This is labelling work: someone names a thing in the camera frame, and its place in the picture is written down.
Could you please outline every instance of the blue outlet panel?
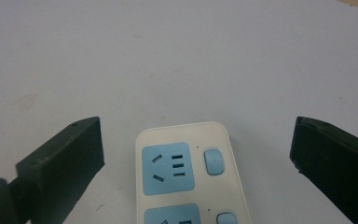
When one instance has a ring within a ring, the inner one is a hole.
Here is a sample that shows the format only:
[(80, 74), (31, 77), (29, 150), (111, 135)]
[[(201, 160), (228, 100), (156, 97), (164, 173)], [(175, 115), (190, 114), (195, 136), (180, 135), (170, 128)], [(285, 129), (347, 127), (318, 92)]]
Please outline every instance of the blue outlet panel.
[(144, 147), (142, 167), (145, 195), (174, 193), (194, 188), (187, 143)]
[(145, 211), (145, 224), (200, 224), (199, 207), (194, 203), (151, 208)]

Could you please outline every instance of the gray background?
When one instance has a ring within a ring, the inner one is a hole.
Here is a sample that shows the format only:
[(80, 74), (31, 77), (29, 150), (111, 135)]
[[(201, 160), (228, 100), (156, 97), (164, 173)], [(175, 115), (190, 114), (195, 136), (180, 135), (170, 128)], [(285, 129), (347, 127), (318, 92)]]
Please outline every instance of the gray background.
[(106, 165), (65, 223), (135, 223), (135, 139), (226, 126), (254, 224), (350, 223), (289, 160), (296, 116), (358, 136), (358, 8), (333, 0), (0, 1), (0, 176), (100, 116)]

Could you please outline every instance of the power switch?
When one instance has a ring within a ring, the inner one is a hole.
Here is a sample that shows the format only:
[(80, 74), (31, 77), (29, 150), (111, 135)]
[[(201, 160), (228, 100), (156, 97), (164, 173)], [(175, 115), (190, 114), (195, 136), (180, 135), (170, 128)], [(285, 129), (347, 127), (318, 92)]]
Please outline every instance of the power switch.
[(204, 152), (206, 170), (209, 175), (221, 175), (225, 171), (222, 153), (219, 149), (208, 149)]
[(238, 222), (234, 214), (222, 213), (217, 216), (217, 224), (238, 224)]

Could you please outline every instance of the electrical outlet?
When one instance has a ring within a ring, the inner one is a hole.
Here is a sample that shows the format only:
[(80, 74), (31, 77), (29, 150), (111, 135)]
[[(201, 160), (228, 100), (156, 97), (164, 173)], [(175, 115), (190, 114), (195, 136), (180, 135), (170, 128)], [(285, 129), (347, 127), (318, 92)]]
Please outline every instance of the electrical outlet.
[(145, 224), (200, 224), (199, 207), (189, 203), (151, 208), (145, 211)]
[(138, 224), (251, 224), (228, 133), (217, 122), (136, 140)]
[(144, 147), (142, 150), (144, 194), (157, 195), (194, 188), (187, 143)]

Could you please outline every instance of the white power strip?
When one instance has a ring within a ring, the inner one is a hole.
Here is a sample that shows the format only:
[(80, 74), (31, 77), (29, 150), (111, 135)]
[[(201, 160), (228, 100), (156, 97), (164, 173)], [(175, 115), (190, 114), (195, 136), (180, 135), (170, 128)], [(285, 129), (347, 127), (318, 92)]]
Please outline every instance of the white power strip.
[(228, 134), (204, 122), (136, 140), (138, 224), (251, 224)]

